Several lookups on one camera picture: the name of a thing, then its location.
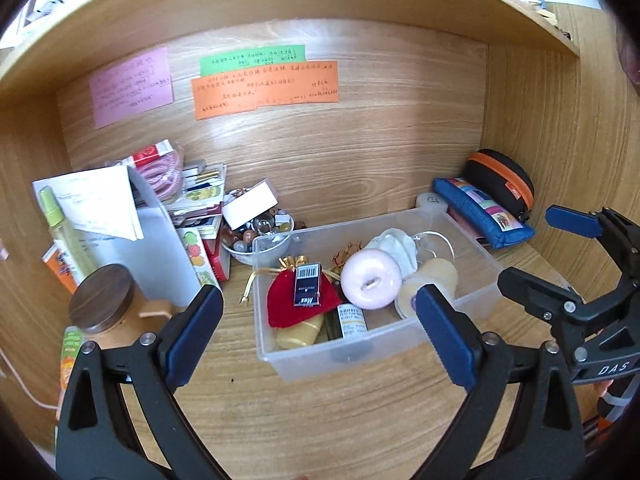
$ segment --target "red box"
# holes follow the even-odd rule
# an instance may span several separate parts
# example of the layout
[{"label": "red box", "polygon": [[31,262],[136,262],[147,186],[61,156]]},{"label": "red box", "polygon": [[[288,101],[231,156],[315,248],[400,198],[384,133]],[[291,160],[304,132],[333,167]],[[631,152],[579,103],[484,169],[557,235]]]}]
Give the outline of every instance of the red box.
[{"label": "red box", "polygon": [[203,240],[204,250],[209,257],[209,263],[213,267],[213,273],[219,282],[226,282],[229,279],[229,268],[231,266],[231,254],[222,248],[220,236],[215,240]]}]

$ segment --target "pink cable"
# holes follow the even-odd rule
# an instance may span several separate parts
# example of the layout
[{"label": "pink cable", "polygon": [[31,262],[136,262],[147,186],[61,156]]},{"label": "pink cable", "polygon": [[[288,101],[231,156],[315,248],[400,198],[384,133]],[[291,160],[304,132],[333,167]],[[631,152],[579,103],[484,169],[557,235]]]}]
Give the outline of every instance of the pink cable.
[{"label": "pink cable", "polygon": [[138,168],[138,173],[148,182],[160,200],[166,200],[182,189],[182,168],[176,151]]}]

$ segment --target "orange sticky note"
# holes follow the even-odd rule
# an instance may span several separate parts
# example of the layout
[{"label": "orange sticky note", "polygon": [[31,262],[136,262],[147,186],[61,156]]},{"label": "orange sticky note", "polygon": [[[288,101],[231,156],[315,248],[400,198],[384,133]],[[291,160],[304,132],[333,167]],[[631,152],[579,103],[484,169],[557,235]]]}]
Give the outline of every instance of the orange sticky note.
[{"label": "orange sticky note", "polygon": [[243,68],[191,80],[196,119],[260,106],[337,103],[337,61],[306,61]]}]

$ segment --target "fruit-printed box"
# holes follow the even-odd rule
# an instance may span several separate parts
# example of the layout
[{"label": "fruit-printed box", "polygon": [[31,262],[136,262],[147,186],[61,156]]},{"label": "fruit-printed box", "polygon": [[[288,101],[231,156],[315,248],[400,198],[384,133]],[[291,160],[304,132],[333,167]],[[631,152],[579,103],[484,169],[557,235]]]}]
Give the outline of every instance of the fruit-printed box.
[{"label": "fruit-printed box", "polygon": [[200,286],[215,285],[217,288],[220,288],[220,284],[207,258],[207,253],[198,230],[196,228],[185,227],[176,229],[176,231],[178,231],[178,236],[187,251]]}]

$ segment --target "blue pouch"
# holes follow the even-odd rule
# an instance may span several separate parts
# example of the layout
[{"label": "blue pouch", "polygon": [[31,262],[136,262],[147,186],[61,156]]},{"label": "blue pouch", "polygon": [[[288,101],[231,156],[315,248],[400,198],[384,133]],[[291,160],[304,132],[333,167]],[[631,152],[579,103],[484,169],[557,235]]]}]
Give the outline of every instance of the blue pouch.
[{"label": "blue pouch", "polygon": [[482,233],[494,249],[529,240],[536,231],[520,223],[484,191],[463,178],[436,178],[433,190]]}]

